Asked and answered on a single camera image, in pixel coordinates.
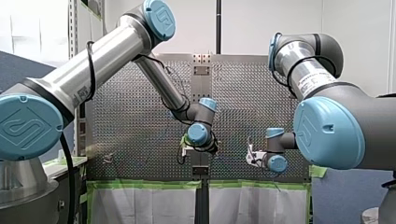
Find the black cable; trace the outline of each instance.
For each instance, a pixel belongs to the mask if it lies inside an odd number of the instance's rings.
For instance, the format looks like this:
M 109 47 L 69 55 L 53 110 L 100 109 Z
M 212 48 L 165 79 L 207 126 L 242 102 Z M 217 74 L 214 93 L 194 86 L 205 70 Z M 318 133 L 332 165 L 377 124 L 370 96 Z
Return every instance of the black cable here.
M 179 109 L 172 109 L 172 108 L 170 108 L 170 107 L 165 103 L 165 101 L 163 100 L 162 97 L 161 97 L 161 102 L 163 102 L 163 106 L 165 106 L 166 109 L 168 109 L 169 111 L 171 111 L 172 115 L 174 116 L 174 118 L 175 118 L 177 121 L 179 121 L 179 122 L 182 123 L 182 124 L 192 125 L 193 122 L 186 122 L 186 121 L 183 121 L 183 120 L 179 119 L 179 118 L 174 114 L 175 112 L 177 112 L 177 113 L 182 113 L 182 112 L 184 112 L 184 113 L 185 113 L 185 116 L 186 116 L 186 119 L 189 120 L 187 111 L 190 109 L 190 100 L 187 98 L 186 95 L 182 94 L 182 96 L 186 98 L 186 102 L 187 102 L 187 107 L 186 107 L 185 109 L 182 109 L 182 108 L 184 107 L 184 105 L 183 105 L 181 108 L 179 108 Z
M 69 146 L 67 145 L 64 133 L 61 134 L 61 145 L 64 150 L 66 158 L 67 173 L 69 174 L 69 214 L 67 217 L 67 224 L 74 224 L 75 219 L 75 206 L 76 206 L 76 180 L 73 172 L 73 160 L 70 154 Z
M 160 64 L 161 67 L 162 67 L 163 69 L 165 69 L 165 64 L 163 64 L 163 62 L 161 62 L 161 61 L 158 60 L 158 59 L 151 58 L 151 57 L 149 57 L 149 56 L 147 56 L 147 55 L 145 55 L 145 54 L 139 54 L 138 56 L 139 56 L 139 57 L 144 57 L 144 58 L 150 59 L 150 60 L 152 60 L 152 61 L 154 61 L 154 62 Z
M 183 80 L 181 79 L 180 74 L 171 66 L 166 66 L 165 70 L 168 72 L 169 76 L 171 76 L 173 74 L 177 75 L 178 81 L 180 82 L 181 89 L 183 90 L 183 94 L 187 95 L 186 89 L 184 89 Z
M 335 67 L 335 64 L 332 62 L 332 60 L 330 60 L 329 58 L 327 58 L 327 57 L 325 57 L 325 56 L 314 55 L 314 56 L 310 56 L 310 57 L 307 57 L 307 58 L 300 59 L 299 61 L 297 61 L 297 62 L 290 68 L 290 70 L 289 70 L 289 72 L 288 72 L 288 75 L 286 76 L 286 81 L 287 81 L 288 90 L 289 90 L 289 92 L 291 93 L 291 95 L 293 95 L 293 96 L 296 97 L 296 98 L 297 98 L 297 96 L 296 96 L 296 94 L 295 94 L 295 92 L 294 92 L 294 90 L 293 90 L 293 88 L 292 88 L 292 86 L 291 86 L 291 84 L 290 84 L 291 73 L 293 72 L 294 68 L 297 67 L 297 65 L 299 65 L 300 63 L 303 63 L 303 62 L 305 62 L 305 61 L 308 61 L 308 60 L 310 60 L 310 59 L 323 59 L 323 60 L 327 61 L 327 62 L 332 66 L 332 71 L 333 71 L 333 74 L 332 74 L 332 75 L 334 76 L 335 74 L 337 74 L 337 69 L 336 69 L 336 67 Z
M 95 95 L 96 91 L 96 76 L 95 76 L 95 69 L 93 67 L 93 60 L 92 60 L 92 45 L 93 41 L 88 41 L 87 42 L 87 52 L 88 52 L 88 63 L 90 65 L 90 76 L 91 76 L 91 92 L 88 95 L 87 99 L 85 102 L 88 102 L 92 99 L 92 97 Z
M 287 85 L 286 83 L 283 83 L 282 81 L 280 81 L 280 79 L 276 76 L 276 74 L 275 74 L 274 71 L 272 72 L 272 76 L 273 76 L 274 80 L 275 80 L 278 84 L 280 84 L 281 86 L 284 86 L 284 87 L 288 87 L 288 85 Z

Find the small metal part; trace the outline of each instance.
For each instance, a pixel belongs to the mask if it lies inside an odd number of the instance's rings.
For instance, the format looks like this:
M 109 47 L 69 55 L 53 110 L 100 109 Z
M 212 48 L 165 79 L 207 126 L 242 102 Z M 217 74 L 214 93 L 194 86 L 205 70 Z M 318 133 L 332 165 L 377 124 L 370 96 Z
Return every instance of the small metal part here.
M 192 167 L 193 175 L 209 175 L 209 167 L 207 166 L 194 166 Z
M 114 153 L 109 153 L 103 157 L 103 164 L 112 163 L 114 159 Z
M 210 67 L 209 66 L 194 66 L 195 76 L 209 76 Z
M 64 209 L 64 201 L 59 201 L 58 202 L 58 211 L 61 211 Z

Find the metal bracket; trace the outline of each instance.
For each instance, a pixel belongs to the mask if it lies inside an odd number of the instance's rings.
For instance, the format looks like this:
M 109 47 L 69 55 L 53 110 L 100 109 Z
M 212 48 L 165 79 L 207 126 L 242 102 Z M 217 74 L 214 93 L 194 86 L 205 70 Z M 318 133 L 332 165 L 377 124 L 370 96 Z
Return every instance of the metal bracket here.
M 210 67 L 209 66 L 194 66 L 195 76 L 209 76 Z
M 192 166 L 192 178 L 193 179 L 204 179 L 209 177 L 208 166 Z
M 212 95 L 212 64 L 210 54 L 192 55 L 191 99 L 196 104 Z

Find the metal pole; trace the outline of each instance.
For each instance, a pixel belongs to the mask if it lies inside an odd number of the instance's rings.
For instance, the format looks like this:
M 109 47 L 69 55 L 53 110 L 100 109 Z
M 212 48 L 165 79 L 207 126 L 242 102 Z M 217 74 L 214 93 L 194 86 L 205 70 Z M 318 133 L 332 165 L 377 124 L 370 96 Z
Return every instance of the metal pole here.
M 216 54 L 221 54 L 221 0 L 216 5 Z

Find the light blue joint cap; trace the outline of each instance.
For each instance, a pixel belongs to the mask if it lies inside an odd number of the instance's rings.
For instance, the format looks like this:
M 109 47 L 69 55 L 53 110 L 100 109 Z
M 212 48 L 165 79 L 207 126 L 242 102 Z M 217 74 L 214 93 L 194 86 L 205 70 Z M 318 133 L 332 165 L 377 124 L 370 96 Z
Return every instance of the light blue joint cap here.
M 194 123 L 187 131 L 189 141 L 195 146 L 201 146 L 206 143 L 208 136 L 206 127 L 201 123 Z
M 47 100 L 28 94 L 0 96 L 0 159 L 23 161 L 49 151 L 64 121 Z
M 283 128 L 267 128 L 265 138 L 273 138 L 282 135 L 285 132 Z
M 162 0 L 146 0 L 143 14 L 151 31 L 162 41 L 169 40 L 176 31 L 175 17 Z
M 361 126 L 332 99 L 312 97 L 300 102 L 293 128 L 298 148 L 315 165 L 347 170 L 357 167 L 363 159 Z
M 267 166 L 272 172 L 283 173 L 288 168 L 288 161 L 281 155 L 275 155 L 268 160 Z
M 216 109 L 218 108 L 218 103 L 212 98 L 201 98 L 199 103 L 213 110 L 214 112 L 216 112 Z
M 268 68 L 271 72 L 275 72 L 274 59 L 276 54 L 276 45 L 277 40 L 282 36 L 282 34 L 278 33 L 271 38 L 270 48 L 268 50 Z

